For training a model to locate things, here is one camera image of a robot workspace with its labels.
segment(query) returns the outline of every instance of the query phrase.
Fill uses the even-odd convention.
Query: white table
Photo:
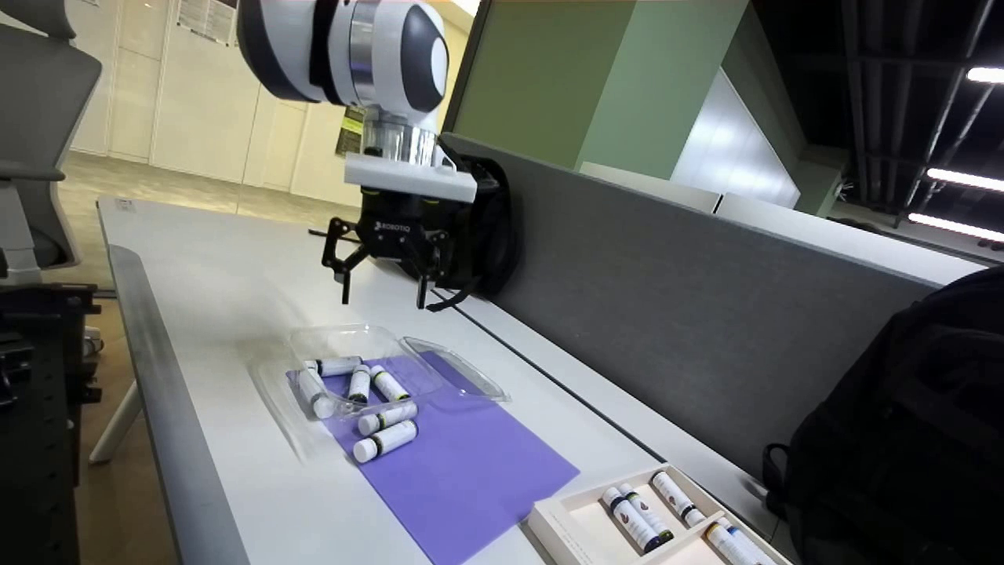
[[[760,531],[774,526],[752,478],[497,304],[472,299],[428,313],[410,280],[373,263],[357,268],[352,304],[340,304],[317,263],[324,242],[296,227],[142,199],[101,199],[101,219],[185,561],[428,561],[352,460],[296,455],[253,383],[241,342],[310,327],[381,327],[446,346],[582,466],[566,489],[647,466],[657,451]],[[475,561],[542,554],[512,526]]]

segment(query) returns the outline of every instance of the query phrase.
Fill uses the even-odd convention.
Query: purple mat
[[[468,561],[579,473],[494,399],[468,392],[472,383],[440,354],[381,365],[418,401],[418,439],[360,473],[430,561]],[[328,420],[345,451],[357,439],[356,420]]]

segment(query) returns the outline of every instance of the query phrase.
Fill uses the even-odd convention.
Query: floor
[[[261,216],[296,227],[328,227],[329,216],[356,216],[356,210],[211,182],[178,173],[164,173],[123,161],[69,155],[62,164],[65,182],[57,194],[69,237],[79,250],[79,263],[54,268],[54,283],[90,283],[101,288],[101,318],[87,327],[101,330],[108,348],[97,365],[97,383],[105,389],[101,406],[87,406],[81,417],[81,458],[97,441],[116,401],[133,383],[133,361],[123,337],[121,304],[112,301],[112,280],[97,221],[97,196],[142,196],[168,199],[201,210],[223,210],[241,216]],[[173,565],[178,553],[173,546],[170,518],[164,507],[162,478],[151,451],[144,420],[140,420],[111,464],[90,466],[81,460],[79,484],[79,538],[81,565]]]

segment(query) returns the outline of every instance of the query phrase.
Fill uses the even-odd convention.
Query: white tray
[[[668,470],[668,478],[690,494],[690,502],[707,513],[700,523],[687,526],[671,513],[671,507],[657,494],[649,478],[657,470]],[[661,523],[668,523],[671,538],[647,554],[642,554],[622,526],[608,518],[599,494],[615,485],[627,484],[642,502],[649,505]],[[558,565],[725,565],[725,557],[702,538],[702,534],[717,521],[730,521],[742,526],[774,565],[790,565],[774,546],[769,546],[758,531],[749,531],[742,518],[736,518],[725,505],[718,505],[711,491],[702,491],[695,479],[687,479],[674,466],[647,466],[632,478],[615,478],[592,484],[586,489],[552,494],[533,505],[528,526],[536,543],[552,554]]]

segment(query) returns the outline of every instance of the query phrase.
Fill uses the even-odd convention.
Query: white wall
[[[783,206],[795,206],[802,196],[773,140],[722,69],[717,71],[671,182]]]
[[[178,0],[69,2],[77,44],[105,62],[74,151],[357,203],[334,153],[340,107],[276,99],[235,44],[177,25]],[[448,44],[459,71],[468,35],[448,28]]]

